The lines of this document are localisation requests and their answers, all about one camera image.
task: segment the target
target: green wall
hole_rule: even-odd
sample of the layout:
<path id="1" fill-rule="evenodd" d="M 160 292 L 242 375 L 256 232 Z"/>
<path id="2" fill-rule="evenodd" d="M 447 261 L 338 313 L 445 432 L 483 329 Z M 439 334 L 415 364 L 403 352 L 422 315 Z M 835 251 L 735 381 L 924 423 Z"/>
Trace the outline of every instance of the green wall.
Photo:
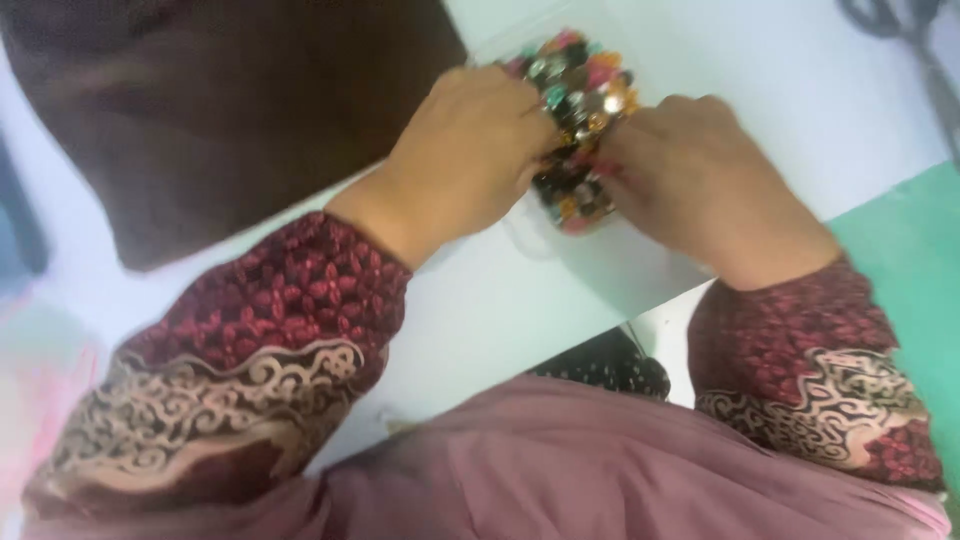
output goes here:
<path id="1" fill-rule="evenodd" d="M 830 222 L 893 322 L 898 366 L 917 385 L 960 492 L 960 175 L 925 171 Z"/>

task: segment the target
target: white table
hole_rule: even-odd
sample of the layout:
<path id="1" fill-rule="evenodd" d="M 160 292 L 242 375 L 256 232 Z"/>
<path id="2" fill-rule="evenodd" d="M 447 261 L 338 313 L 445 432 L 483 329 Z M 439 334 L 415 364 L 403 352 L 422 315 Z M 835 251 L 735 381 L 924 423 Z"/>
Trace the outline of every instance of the white table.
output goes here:
<path id="1" fill-rule="evenodd" d="M 556 4 L 446 1 L 469 48 Z M 823 218 L 948 156 L 912 59 L 895 42 L 854 31 L 832 1 L 606 5 L 639 60 L 647 102 L 669 93 L 723 96 Z M 947 12 L 938 22 L 938 50 L 960 51 L 958 18 Z M 960 57 L 948 61 L 960 73 Z M 102 208 L 36 120 L 9 67 L 0 67 L 0 125 L 55 248 L 36 294 L 77 314 L 106 346 L 157 318 L 205 268 L 331 196 L 152 274 L 128 273 Z M 555 248 L 558 257 L 528 258 L 498 225 L 429 262 L 410 285 L 406 325 L 382 382 L 321 461 L 380 439 L 384 415 L 419 419 L 448 409 L 705 279 L 622 223 Z"/>

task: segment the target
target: mauve cloth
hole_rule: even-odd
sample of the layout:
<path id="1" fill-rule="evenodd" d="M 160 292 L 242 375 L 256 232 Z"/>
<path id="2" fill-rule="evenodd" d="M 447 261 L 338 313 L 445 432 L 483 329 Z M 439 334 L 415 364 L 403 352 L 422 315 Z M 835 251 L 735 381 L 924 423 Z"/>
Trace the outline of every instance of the mauve cloth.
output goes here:
<path id="1" fill-rule="evenodd" d="M 72 530 L 125 540 L 883 540 L 944 538 L 949 524 L 934 495 L 763 450 L 699 412 L 525 376 L 255 503 Z M 61 532 L 34 524 L 25 538 Z"/>

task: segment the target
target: sleeve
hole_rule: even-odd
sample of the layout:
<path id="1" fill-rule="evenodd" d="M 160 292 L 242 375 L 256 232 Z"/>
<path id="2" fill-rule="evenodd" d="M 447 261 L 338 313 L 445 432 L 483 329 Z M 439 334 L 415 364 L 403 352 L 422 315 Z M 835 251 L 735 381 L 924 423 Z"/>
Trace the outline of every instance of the sleeve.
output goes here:
<path id="1" fill-rule="evenodd" d="M 689 327 L 696 407 L 766 448 L 943 491 L 929 414 L 871 294 L 846 258 L 758 291 L 716 282 Z"/>
<path id="2" fill-rule="evenodd" d="M 200 276 L 113 355 L 24 493 L 32 520 L 253 501 L 379 379 L 411 274 L 321 212 Z"/>

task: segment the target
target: pink dress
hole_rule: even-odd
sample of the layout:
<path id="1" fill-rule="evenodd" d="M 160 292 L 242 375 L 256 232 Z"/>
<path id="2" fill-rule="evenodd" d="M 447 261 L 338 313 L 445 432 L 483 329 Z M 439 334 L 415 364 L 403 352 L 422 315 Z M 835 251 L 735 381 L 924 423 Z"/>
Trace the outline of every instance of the pink dress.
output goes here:
<path id="1" fill-rule="evenodd" d="M 845 259 L 761 291 L 713 286 L 690 326 L 696 410 L 522 376 L 304 478 L 383 372 L 410 279 L 323 213 L 208 271 L 74 410 L 24 494 L 25 537 L 949 531 L 929 415 Z"/>

